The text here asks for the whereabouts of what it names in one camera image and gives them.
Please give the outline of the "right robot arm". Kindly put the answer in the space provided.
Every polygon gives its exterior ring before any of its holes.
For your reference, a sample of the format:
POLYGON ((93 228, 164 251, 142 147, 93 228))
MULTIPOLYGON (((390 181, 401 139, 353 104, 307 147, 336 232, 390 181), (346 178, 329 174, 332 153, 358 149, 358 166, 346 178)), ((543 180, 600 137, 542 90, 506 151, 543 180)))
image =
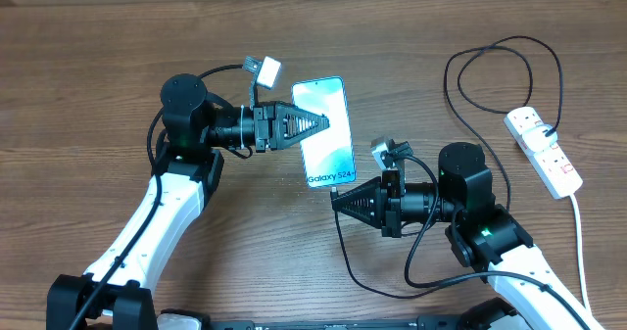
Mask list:
POLYGON ((470 271, 415 283, 414 288, 426 296, 479 279, 497 294, 461 315, 420 317, 418 328, 601 328, 559 280, 531 235, 497 204, 492 172, 480 146, 464 142, 445 146, 427 183, 406 181, 404 164, 416 160, 408 143, 382 142, 372 154, 381 174, 349 192, 332 191, 333 211, 393 238, 401 237, 411 223, 423 229, 446 224, 453 254, 470 271))

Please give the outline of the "Samsung Galaxy smartphone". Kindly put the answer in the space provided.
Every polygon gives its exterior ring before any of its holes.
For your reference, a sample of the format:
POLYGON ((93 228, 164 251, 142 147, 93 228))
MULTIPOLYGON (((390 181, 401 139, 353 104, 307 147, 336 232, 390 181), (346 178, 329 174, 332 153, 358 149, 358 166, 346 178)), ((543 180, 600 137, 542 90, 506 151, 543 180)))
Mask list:
POLYGON ((344 81, 330 76, 297 82, 293 104, 325 116, 329 127, 300 142, 306 183, 310 188, 337 186, 357 178, 344 81))

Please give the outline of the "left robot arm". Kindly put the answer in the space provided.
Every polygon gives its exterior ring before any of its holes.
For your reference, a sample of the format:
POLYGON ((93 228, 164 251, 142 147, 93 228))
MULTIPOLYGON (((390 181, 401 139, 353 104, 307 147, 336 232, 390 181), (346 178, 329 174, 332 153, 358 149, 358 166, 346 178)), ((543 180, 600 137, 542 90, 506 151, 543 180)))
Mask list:
POLYGON ((47 295, 49 329, 84 329, 101 315, 116 329, 203 328, 205 320, 189 314, 157 314, 153 294, 175 246, 218 187, 220 151, 282 150, 329 126, 327 117, 283 102, 237 109, 189 73, 169 79, 161 101, 155 120, 165 129, 147 140, 152 177, 145 197, 83 275, 55 280, 47 295))

